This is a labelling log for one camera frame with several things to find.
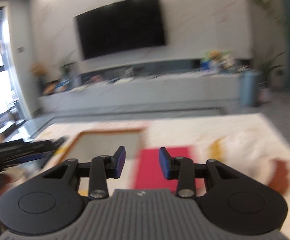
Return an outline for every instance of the blue trash can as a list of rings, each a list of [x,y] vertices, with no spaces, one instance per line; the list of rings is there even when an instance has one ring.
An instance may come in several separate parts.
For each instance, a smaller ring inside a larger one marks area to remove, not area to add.
[[[260,82],[261,72],[257,70],[245,71],[240,76],[240,105],[257,106],[258,105],[258,84]]]

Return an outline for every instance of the red square mat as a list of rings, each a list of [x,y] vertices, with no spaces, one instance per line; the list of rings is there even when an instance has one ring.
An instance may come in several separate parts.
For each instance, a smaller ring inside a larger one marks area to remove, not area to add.
[[[191,158],[191,147],[166,148],[172,157],[183,156]],[[134,189],[169,188],[176,191],[177,180],[166,180],[163,176],[158,160],[159,149],[144,149],[139,152],[138,169],[133,184]],[[202,180],[196,179],[196,188],[202,187]]]

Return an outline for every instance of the black television screen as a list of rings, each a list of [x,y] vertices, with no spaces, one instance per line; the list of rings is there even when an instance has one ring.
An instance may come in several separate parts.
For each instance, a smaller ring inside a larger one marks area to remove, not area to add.
[[[159,0],[125,0],[76,17],[84,59],[165,45]]]

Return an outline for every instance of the floor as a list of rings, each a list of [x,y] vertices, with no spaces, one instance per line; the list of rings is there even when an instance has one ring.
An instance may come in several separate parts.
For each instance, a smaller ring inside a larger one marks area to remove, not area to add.
[[[21,134],[19,132],[13,133],[9,139],[34,138],[46,127],[57,122],[180,118],[259,112],[265,114],[290,143],[290,93],[287,92],[274,94],[270,103],[258,107],[242,107],[237,101],[215,101],[125,106],[102,110],[95,108],[75,113],[61,113],[58,116],[42,114],[27,121],[20,131]]]

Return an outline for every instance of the white table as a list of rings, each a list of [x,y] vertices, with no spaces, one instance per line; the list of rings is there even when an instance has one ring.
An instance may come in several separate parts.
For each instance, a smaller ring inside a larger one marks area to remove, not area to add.
[[[44,130],[37,139],[51,139],[60,136],[68,136],[58,154],[47,164],[48,169],[58,163],[66,148],[75,137],[84,130],[119,130],[139,129],[143,130],[143,145],[145,148],[159,148],[168,146],[189,146],[194,149],[194,161],[204,163],[208,157],[200,151],[202,143],[211,141],[229,134],[241,131],[249,131],[257,134],[264,140],[264,153],[271,158],[280,158],[288,161],[290,170],[290,145],[285,138],[262,114],[229,115],[204,118],[162,119],[152,121],[128,121],[128,122],[90,122],[90,123],[60,123],[54,124]],[[129,188],[133,176],[133,162],[125,164],[122,178],[108,181],[109,188]],[[264,177],[257,178],[264,182]],[[282,227],[282,232],[290,238],[290,187],[284,195],[288,203],[288,216]]]
[[[90,85],[40,97],[46,113],[102,107],[190,101],[236,100],[239,74],[202,76],[201,73],[170,74],[157,78],[136,78],[127,83]]]

